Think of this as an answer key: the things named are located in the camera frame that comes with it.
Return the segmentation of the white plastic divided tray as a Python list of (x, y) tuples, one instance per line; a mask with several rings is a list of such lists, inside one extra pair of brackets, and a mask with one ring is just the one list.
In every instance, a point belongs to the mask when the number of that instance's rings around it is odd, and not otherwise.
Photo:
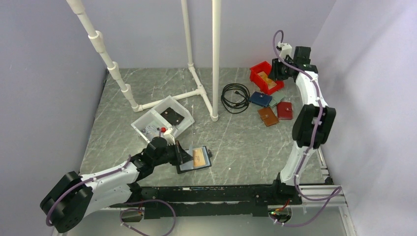
[[(167, 108), (172, 108), (182, 116), (184, 120), (176, 125), (172, 126), (169, 124), (160, 114)], [(143, 133), (142, 129), (148, 124), (155, 122), (165, 128), (173, 128), (173, 136), (176, 139), (180, 134), (182, 134), (187, 128), (194, 124), (195, 120), (192, 114), (179, 102), (177, 102), (173, 97), (168, 96), (163, 99), (156, 106), (147, 111), (144, 115), (140, 116), (137, 120), (131, 123), (132, 128), (137, 132), (137, 134), (142, 137), (147, 143), (152, 139), (148, 139)]]

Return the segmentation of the black leather card holder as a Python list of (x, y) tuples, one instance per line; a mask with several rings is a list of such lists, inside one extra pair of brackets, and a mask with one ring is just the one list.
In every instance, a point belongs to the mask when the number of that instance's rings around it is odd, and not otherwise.
[(190, 171), (197, 171), (212, 166), (212, 152), (206, 146), (193, 147), (190, 146), (185, 152), (191, 156), (188, 161), (176, 166), (177, 173), (183, 174)]

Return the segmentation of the red leather card holder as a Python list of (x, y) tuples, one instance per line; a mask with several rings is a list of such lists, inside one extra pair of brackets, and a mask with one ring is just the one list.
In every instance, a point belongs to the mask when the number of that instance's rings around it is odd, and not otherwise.
[(281, 101), (277, 104), (277, 117), (281, 120), (293, 119), (293, 107), (291, 102)]

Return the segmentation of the red plastic bin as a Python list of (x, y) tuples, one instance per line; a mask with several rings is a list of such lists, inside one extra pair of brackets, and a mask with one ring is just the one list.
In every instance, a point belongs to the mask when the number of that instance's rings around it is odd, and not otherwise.
[(268, 90), (267, 84), (258, 76), (258, 73), (262, 71), (269, 75), (271, 71), (271, 65), (267, 61), (263, 61), (250, 68), (250, 81), (252, 81), (260, 89), (261, 92), (267, 95), (271, 95), (274, 92), (284, 88), (284, 83), (282, 81), (276, 81), (277, 86)]

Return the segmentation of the brown leather card holder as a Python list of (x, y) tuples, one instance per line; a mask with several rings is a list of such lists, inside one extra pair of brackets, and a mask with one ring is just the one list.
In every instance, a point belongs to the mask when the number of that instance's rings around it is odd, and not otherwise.
[(266, 127), (279, 123), (279, 120), (270, 107), (265, 107), (258, 110), (258, 114)]

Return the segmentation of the blue leather card holder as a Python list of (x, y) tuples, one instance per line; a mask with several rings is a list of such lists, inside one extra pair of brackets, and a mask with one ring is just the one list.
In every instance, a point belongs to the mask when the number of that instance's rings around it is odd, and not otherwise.
[(267, 107), (272, 100), (272, 96), (261, 93), (253, 92), (249, 98), (249, 102), (261, 107)]

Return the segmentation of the gold card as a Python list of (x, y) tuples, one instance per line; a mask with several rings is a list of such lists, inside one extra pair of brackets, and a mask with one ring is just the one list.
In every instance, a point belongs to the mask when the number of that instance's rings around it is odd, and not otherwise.
[(258, 76), (266, 83), (266, 84), (274, 84), (274, 81), (268, 78), (268, 75), (265, 72), (258, 73)]
[(205, 155), (204, 155), (204, 149), (196, 148), (193, 150), (193, 166), (194, 168), (202, 167), (206, 165)]
[(267, 80), (265, 80), (265, 82), (266, 82), (266, 84), (267, 84), (268, 90), (273, 89), (274, 87), (276, 87), (276, 86), (277, 86), (276, 81), (273, 81), (273, 80), (267, 79)]

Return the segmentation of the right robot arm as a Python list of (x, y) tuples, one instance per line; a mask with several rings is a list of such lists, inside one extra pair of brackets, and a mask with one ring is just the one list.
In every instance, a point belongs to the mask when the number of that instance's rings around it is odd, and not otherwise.
[(292, 48), (288, 43), (278, 43), (275, 50), (279, 55), (272, 61), (269, 78), (276, 81), (292, 78), (303, 102), (292, 129), (293, 147), (290, 157), (277, 177), (277, 187), (271, 190), (272, 200), (283, 204), (290, 194), (296, 193), (307, 161), (327, 142), (336, 110), (323, 97), (318, 69), (311, 64), (309, 47)]

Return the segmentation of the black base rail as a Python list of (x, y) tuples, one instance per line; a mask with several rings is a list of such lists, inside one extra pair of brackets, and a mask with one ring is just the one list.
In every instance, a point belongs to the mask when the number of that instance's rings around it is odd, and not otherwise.
[(283, 194), (276, 183), (219, 186), (166, 186), (141, 187), (133, 191), (127, 202), (111, 205), (137, 207), (145, 201), (145, 219), (172, 216), (171, 210), (161, 201), (168, 202), (177, 216), (252, 215), (267, 217), (268, 211), (285, 204), (301, 205), (295, 193)]

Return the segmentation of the cards in tray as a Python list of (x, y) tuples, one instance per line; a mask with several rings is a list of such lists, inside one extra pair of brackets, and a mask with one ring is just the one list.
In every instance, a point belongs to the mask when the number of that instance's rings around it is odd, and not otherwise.
[(142, 129), (142, 133), (148, 138), (148, 139), (153, 139), (154, 137), (159, 137), (160, 136), (160, 131), (161, 131), (162, 126), (152, 122), (150, 124), (148, 124), (147, 126), (145, 126)]

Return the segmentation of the gold card in bin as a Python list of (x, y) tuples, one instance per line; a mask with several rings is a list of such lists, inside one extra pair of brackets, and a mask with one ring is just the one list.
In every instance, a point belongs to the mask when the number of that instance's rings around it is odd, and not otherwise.
[(276, 87), (276, 86), (277, 86), (276, 81), (273, 81), (273, 80), (267, 79), (267, 80), (265, 80), (265, 82), (266, 82), (266, 84), (267, 84), (268, 90), (273, 89), (274, 87)]

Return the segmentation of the mint green card holder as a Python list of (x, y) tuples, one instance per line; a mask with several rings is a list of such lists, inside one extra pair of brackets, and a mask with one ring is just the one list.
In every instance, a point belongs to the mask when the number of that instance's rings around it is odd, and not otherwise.
[(271, 94), (270, 96), (271, 96), (271, 101), (270, 101), (268, 106), (271, 107), (271, 108), (276, 106), (278, 103), (280, 103), (285, 98), (285, 94), (281, 91), (276, 91), (273, 94)]

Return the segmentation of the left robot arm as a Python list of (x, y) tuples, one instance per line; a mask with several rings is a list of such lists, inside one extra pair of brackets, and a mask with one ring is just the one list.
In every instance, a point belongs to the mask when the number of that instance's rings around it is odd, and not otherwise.
[(163, 164), (178, 166), (191, 161), (192, 151), (179, 141), (169, 144), (162, 137), (153, 138), (140, 153), (121, 164), (93, 174), (66, 173), (41, 201), (46, 225), (59, 233), (74, 228), (89, 214), (117, 204), (130, 207), (150, 202), (138, 184)]

